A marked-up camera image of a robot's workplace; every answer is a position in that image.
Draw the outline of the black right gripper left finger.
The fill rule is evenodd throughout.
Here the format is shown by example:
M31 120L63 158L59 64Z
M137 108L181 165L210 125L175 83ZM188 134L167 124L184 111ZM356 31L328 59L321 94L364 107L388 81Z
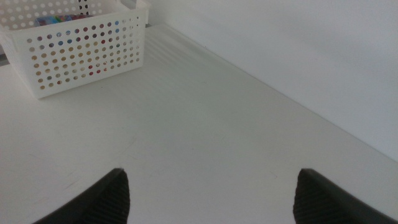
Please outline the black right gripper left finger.
M40 224L126 224L130 211L129 181L122 168L115 168L83 193L37 220Z

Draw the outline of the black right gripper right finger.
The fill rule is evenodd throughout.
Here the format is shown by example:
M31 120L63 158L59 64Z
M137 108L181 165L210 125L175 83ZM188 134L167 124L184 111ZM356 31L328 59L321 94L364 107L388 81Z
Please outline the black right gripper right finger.
M298 174L293 215L303 224L397 224L313 169Z

